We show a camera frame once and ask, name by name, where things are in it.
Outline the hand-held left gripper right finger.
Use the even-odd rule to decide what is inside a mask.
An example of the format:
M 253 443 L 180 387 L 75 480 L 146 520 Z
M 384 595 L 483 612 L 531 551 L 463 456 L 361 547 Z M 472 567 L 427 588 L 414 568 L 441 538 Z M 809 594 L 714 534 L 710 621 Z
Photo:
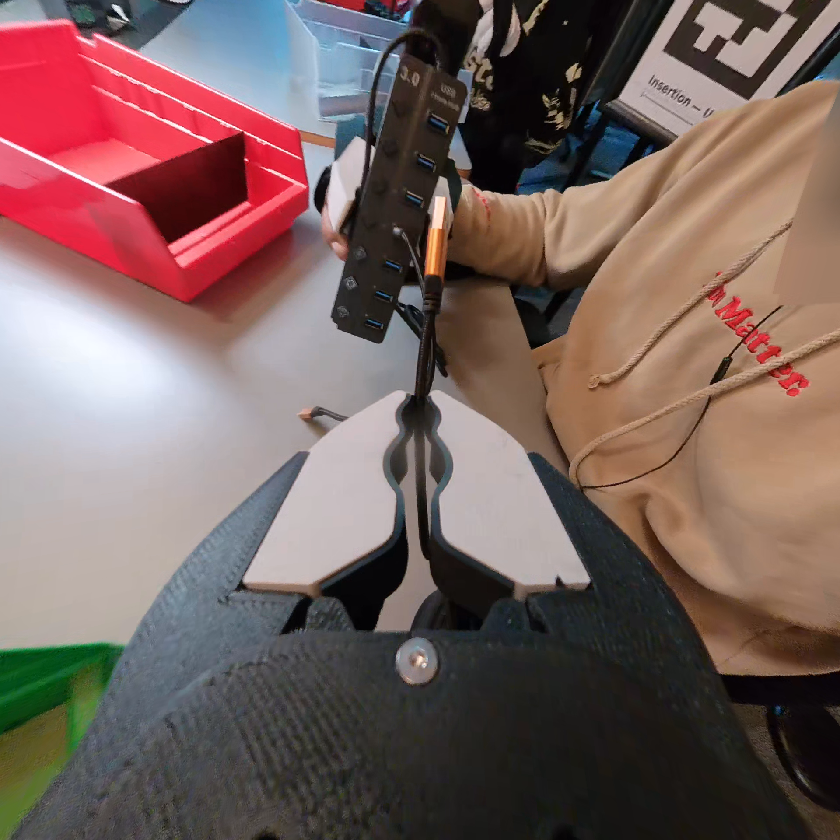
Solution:
M 441 391 L 427 416 L 429 565 L 442 595 L 485 618 L 499 600 L 587 590 L 591 576 L 526 449 Z

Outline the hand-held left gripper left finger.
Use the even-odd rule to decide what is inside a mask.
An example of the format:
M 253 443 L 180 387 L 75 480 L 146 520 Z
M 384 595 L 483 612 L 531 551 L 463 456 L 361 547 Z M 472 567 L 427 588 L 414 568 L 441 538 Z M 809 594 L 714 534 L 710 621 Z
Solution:
M 354 627 L 375 627 L 408 562 L 408 394 L 393 392 L 304 454 L 243 577 L 249 592 L 337 599 Z

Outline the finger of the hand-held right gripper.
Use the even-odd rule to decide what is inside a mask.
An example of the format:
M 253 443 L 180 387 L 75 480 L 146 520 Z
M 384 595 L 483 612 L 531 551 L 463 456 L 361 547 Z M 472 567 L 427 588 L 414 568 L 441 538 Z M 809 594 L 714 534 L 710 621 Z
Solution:
M 354 137 L 329 168 L 326 214 L 331 230 L 342 233 L 360 201 L 366 142 Z
M 463 191 L 463 179 L 459 175 L 441 175 L 434 189 L 434 228 L 442 228 L 447 238 L 452 237 L 457 208 Z M 438 213 L 436 207 L 445 202 L 445 212 Z

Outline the red plastic bin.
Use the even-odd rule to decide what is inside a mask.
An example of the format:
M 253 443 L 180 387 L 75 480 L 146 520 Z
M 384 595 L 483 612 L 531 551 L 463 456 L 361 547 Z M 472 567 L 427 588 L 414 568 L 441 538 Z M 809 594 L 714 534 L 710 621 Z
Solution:
M 1 33 L 1 212 L 189 302 L 284 234 L 308 208 L 301 134 L 68 20 Z M 167 244 L 106 183 L 245 134 L 248 201 Z

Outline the green plastic bin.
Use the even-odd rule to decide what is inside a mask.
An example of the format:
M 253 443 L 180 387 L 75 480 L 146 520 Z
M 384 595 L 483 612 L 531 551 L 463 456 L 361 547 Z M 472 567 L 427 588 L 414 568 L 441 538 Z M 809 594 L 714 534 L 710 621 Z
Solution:
M 2 651 L 2 839 L 11 837 L 67 765 L 123 650 L 84 644 Z

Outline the person's right hand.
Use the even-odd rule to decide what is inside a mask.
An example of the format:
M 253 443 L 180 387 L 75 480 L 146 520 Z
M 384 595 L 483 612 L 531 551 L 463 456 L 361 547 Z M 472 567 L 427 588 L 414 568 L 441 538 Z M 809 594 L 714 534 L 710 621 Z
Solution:
M 341 262 L 349 256 L 349 240 L 345 234 L 333 227 L 329 206 L 325 203 L 321 212 L 321 231 L 324 242 Z

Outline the clear plastic box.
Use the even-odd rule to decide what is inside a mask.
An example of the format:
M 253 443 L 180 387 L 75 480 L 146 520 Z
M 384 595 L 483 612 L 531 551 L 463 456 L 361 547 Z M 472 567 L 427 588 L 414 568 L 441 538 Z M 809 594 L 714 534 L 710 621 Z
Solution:
M 337 122 L 366 109 L 382 51 L 406 28 L 350 2 L 284 2 L 291 85 L 314 118 Z

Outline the black bin divider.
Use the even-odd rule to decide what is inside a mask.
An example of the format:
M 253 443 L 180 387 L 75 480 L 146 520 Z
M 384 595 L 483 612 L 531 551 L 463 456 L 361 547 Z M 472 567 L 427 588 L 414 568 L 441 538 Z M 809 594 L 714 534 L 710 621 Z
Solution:
M 139 203 L 172 244 L 248 201 L 245 134 L 205 143 L 106 187 Z

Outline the framed marker sign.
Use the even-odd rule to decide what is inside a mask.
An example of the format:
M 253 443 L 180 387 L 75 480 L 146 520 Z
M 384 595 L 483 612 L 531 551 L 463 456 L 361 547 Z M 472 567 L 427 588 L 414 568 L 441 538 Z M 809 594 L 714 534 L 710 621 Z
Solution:
M 614 104 L 679 137 L 780 94 L 838 22 L 838 1 L 673 2 Z

